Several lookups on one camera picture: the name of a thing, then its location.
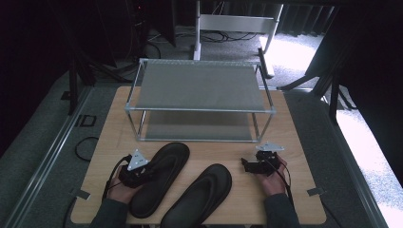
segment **person's hand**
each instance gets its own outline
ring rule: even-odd
[[[287,162],[278,156],[280,166],[278,172],[284,177],[284,169]],[[277,172],[272,173],[270,176],[264,174],[256,174],[264,193],[267,197],[275,194],[285,193],[285,183]]]
[[[139,191],[142,187],[139,186],[137,188],[130,188],[121,183],[118,179],[119,174],[122,170],[120,166],[118,172],[116,172],[115,178],[113,178],[109,185],[109,191],[107,192],[107,198],[111,200],[116,200],[125,204],[129,204],[133,196]]]

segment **sunlit floor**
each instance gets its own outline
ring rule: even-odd
[[[277,68],[299,74],[301,71],[304,72],[311,63],[319,43],[316,42],[305,46],[303,43],[288,41],[289,39],[284,41],[281,39],[283,36],[286,35],[276,36],[277,39],[275,38],[272,41],[268,50],[275,72]],[[263,47],[266,40],[265,37],[260,38]],[[302,87],[312,88],[314,83],[310,82],[310,84],[302,85]],[[348,95],[347,88],[342,87],[341,89]],[[384,219],[389,227],[402,227],[403,189],[386,161],[369,126],[367,126],[358,110],[338,110],[336,115],[344,138],[353,152]]]

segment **wooden tabletop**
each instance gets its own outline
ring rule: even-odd
[[[129,90],[129,86],[117,90],[82,186],[82,190],[91,194],[91,197],[89,200],[77,199],[71,213],[71,220],[75,223],[91,223],[101,205],[106,180],[123,156],[132,154],[138,148],[151,160],[168,143],[135,140],[124,110]],[[288,162],[299,221],[301,224],[321,224],[326,220],[326,215],[319,196],[310,197],[307,193],[307,190],[316,186],[287,103],[281,91],[271,91],[271,95],[278,113],[273,117],[261,143],[270,142],[285,147],[279,154]],[[245,173],[240,163],[240,158],[249,161],[255,159],[255,146],[261,143],[185,142],[190,148],[189,160],[157,211],[143,219],[129,215],[127,223],[159,224],[166,211],[207,166],[221,163],[231,172],[233,186],[225,201],[204,224],[265,224],[264,194],[254,175]]]

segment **gray sleeve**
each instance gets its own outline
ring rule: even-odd
[[[90,228],[125,227],[128,206],[113,199],[104,199]]]
[[[276,194],[264,200],[268,228],[300,227],[297,213],[285,194]]]

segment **white desk frame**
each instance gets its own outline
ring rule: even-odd
[[[231,15],[210,15],[201,14],[201,0],[196,3],[196,44],[193,60],[200,60],[202,52],[201,30],[225,30],[225,31],[245,31],[267,34],[267,43],[263,53],[267,49],[275,36],[279,17],[282,11],[282,4],[275,4],[277,7],[273,17],[247,17]],[[269,77],[274,77],[274,70],[271,64],[266,63]]]

